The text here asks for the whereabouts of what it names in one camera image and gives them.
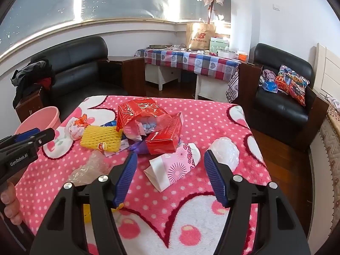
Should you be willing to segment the left hand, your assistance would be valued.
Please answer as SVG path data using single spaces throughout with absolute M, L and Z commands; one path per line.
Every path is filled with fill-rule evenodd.
M 19 226 L 23 218 L 20 212 L 20 202 L 16 196 L 16 189 L 11 182 L 7 182 L 7 189 L 1 192 L 1 202 L 5 205 L 5 216 L 9 218 L 14 225 Z

